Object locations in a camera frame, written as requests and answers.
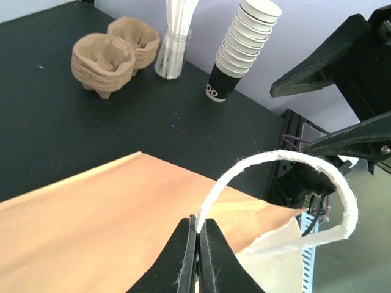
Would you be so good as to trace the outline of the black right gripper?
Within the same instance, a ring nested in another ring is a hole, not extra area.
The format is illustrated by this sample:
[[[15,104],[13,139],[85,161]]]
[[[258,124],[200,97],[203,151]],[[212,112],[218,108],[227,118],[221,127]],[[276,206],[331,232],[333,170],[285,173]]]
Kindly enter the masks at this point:
[[[349,16],[311,55],[273,82],[270,95],[277,98],[330,86],[332,67],[339,61],[335,85],[362,122],[310,142],[304,153],[386,160],[390,158],[389,5],[376,9],[368,22],[360,14]]]

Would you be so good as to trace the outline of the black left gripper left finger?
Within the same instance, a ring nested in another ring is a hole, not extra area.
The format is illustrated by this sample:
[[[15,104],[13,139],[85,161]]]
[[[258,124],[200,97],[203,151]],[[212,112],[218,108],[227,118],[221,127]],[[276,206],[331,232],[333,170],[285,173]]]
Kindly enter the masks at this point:
[[[194,292],[196,288],[196,217],[179,221],[163,250],[128,292]]]

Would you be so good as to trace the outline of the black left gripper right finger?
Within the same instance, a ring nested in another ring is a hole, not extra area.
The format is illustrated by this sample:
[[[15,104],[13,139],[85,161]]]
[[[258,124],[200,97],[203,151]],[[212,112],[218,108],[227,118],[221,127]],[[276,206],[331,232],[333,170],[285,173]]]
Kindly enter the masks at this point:
[[[245,271],[213,219],[199,234],[199,291],[257,293],[264,290]]]

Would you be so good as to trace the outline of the orange kraft paper bag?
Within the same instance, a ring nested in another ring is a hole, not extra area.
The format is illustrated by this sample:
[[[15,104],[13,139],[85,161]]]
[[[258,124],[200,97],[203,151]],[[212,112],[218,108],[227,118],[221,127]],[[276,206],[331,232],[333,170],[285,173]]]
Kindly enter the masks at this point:
[[[281,239],[297,209],[255,199],[229,187],[246,168],[287,160],[328,176],[344,207],[339,225]],[[357,200],[330,163],[283,150],[238,161],[217,181],[144,153],[134,153],[1,203],[2,292],[128,292],[153,265],[179,221],[195,216],[196,281],[199,234],[213,219],[245,271],[266,292],[299,292],[306,248],[347,239]]]

